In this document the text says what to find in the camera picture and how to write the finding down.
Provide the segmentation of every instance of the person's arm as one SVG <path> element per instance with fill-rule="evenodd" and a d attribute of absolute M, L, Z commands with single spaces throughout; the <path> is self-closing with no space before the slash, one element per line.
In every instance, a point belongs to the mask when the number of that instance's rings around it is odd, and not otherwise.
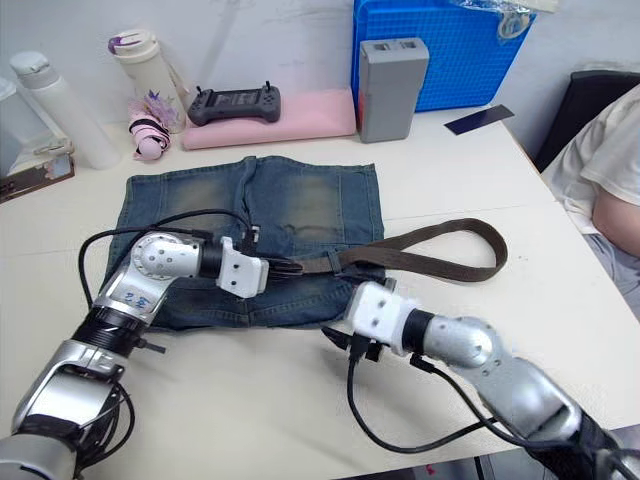
<path fill-rule="evenodd" d="M 593 224 L 618 248 L 640 257 L 640 206 L 600 188 L 593 209 Z"/>

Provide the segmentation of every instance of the game controller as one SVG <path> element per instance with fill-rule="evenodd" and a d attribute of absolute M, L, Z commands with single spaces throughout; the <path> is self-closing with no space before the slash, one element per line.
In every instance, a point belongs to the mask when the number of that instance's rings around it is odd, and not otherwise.
<path fill-rule="evenodd" d="M 187 115 L 199 127 L 223 118 L 261 117 L 267 122 L 280 118 L 280 91 L 269 82 L 255 90 L 216 92 L 196 88 L 198 96 Z"/>

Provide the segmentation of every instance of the water bottle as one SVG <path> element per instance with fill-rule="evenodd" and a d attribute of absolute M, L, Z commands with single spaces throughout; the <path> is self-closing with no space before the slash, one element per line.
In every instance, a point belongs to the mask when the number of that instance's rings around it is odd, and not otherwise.
<path fill-rule="evenodd" d="M 40 52 L 21 52 L 10 62 L 20 82 L 71 139 L 76 159 L 97 169 L 110 168 L 122 156 L 64 78 Z"/>
<path fill-rule="evenodd" d="M 186 112 L 156 37 L 147 30 L 127 30 L 109 39 L 109 51 L 133 80 L 138 100 L 171 133 L 184 129 Z"/>

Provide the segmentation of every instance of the brown belt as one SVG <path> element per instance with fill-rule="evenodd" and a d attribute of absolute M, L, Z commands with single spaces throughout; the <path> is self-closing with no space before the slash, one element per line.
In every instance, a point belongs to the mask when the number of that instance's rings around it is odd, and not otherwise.
<path fill-rule="evenodd" d="M 495 254 L 495 266 L 470 267 L 459 263 L 403 252 L 404 249 L 445 233 L 469 231 L 482 237 Z M 274 262 L 273 274 L 279 277 L 339 272 L 348 265 L 365 263 L 392 270 L 405 270 L 459 282 L 481 282 L 493 277 L 507 261 L 507 244 L 502 235 L 488 223 L 475 218 L 450 220 L 439 225 L 420 228 L 404 235 L 391 237 L 361 247 L 350 248 L 332 255 L 296 260 L 285 267 Z"/>

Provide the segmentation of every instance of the plastic bag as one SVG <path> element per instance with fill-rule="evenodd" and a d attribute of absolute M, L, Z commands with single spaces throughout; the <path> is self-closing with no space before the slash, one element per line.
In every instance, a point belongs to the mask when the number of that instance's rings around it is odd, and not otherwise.
<path fill-rule="evenodd" d="M 470 10 L 496 12 L 502 15 L 498 25 L 498 40 L 507 41 L 520 36 L 529 28 L 533 11 L 506 0 L 449 0 L 450 3 Z"/>

